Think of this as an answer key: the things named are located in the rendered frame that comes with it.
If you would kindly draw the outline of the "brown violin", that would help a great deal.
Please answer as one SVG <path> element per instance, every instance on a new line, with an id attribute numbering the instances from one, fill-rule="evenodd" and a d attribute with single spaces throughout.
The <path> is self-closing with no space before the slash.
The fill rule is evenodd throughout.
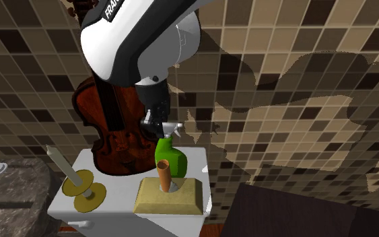
<path id="1" fill-rule="evenodd" d="M 156 167 L 158 139 L 140 126 L 145 108 L 134 87 L 112 86 L 93 73 L 73 93 L 72 105 L 83 124 L 98 132 L 92 154 L 100 172 L 128 176 Z"/>

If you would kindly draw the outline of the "green spray bottle white trigger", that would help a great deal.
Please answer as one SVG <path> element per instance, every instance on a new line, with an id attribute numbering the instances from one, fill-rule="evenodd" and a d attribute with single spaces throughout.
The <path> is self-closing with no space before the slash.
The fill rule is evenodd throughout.
<path id="1" fill-rule="evenodd" d="M 172 146 L 172 134 L 175 133 L 180 137 L 178 130 L 183 127 L 183 124 L 156 122 L 143 118 L 141 120 L 141 126 L 159 138 L 155 150 L 156 162 L 167 160 L 171 177 L 184 178 L 188 166 L 187 157 L 180 150 Z"/>

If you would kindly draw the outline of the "white candle in gold holder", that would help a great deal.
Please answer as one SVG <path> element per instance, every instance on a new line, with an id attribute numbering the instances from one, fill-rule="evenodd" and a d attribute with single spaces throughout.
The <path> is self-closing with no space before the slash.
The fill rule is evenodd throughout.
<path id="1" fill-rule="evenodd" d="M 94 182 L 90 170 L 74 170 L 67 159 L 54 147 L 46 145 L 46 153 L 65 174 L 61 191 L 65 196 L 73 197 L 73 206 L 80 213 L 88 213 L 98 208 L 106 197 L 106 187 Z"/>

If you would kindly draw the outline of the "tan base with orange tube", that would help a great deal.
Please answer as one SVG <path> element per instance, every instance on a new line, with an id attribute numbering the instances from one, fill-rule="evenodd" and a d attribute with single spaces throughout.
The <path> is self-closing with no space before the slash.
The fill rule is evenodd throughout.
<path id="1" fill-rule="evenodd" d="M 160 160 L 158 177 L 146 177 L 139 185 L 133 208 L 143 214 L 203 214 L 203 187 L 196 178 L 171 177 L 170 164 Z"/>

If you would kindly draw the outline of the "grey marble vanity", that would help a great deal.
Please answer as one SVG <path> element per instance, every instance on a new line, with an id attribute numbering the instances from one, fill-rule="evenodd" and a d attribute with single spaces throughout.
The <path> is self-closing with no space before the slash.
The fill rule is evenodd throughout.
<path id="1" fill-rule="evenodd" d="M 0 237 L 57 237 L 61 220 L 47 210 L 61 179 L 39 158 L 7 159 L 0 175 Z"/>

